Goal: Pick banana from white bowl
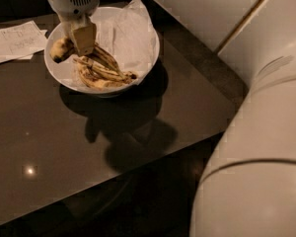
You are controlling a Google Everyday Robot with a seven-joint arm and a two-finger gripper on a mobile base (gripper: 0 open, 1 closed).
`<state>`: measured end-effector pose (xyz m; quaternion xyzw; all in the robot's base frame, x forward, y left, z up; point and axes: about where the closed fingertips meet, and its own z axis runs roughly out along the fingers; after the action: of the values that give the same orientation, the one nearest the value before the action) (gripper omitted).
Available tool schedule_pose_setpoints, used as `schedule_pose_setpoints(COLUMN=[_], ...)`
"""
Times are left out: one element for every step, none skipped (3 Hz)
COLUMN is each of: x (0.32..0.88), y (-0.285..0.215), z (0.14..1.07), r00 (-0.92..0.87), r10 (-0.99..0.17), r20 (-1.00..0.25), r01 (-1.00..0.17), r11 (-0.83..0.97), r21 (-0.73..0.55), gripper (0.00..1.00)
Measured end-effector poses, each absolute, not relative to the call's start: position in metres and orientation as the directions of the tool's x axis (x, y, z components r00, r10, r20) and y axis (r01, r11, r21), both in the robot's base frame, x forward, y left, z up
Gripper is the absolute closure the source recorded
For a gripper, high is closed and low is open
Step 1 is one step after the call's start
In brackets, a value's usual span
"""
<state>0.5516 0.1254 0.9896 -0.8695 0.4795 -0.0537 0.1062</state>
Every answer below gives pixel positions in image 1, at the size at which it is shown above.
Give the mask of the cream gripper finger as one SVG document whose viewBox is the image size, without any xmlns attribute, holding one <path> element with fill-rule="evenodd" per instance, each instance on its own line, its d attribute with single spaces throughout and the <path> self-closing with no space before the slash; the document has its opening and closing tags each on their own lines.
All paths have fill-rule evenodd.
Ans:
<svg viewBox="0 0 296 237">
<path fill-rule="evenodd" d="M 71 23 L 71 39 L 79 56 L 88 55 L 93 51 L 96 33 L 96 25 L 86 15 Z"/>
<path fill-rule="evenodd" d="M 62 26 L 62 29 L 65 33 L 65 35 L 75 44 L 75 39 L 72 34 L 72 27 L 73 23 L 75 21 L 74 17 L 69 17 L 69 16 L 58 16 L 60 20 L 60 24 Z"/>
</svg>

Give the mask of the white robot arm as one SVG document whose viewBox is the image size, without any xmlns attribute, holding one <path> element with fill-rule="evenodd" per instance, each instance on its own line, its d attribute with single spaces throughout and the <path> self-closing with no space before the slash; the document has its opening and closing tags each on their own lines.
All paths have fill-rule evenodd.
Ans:
<svg viewBox="0 0 296 237">
<path fill-rule="evenodd" d="M 296 237 L 296 0 L 154 0 L 247 84 L 194 199 L 189 237 Z"/>
</svg>

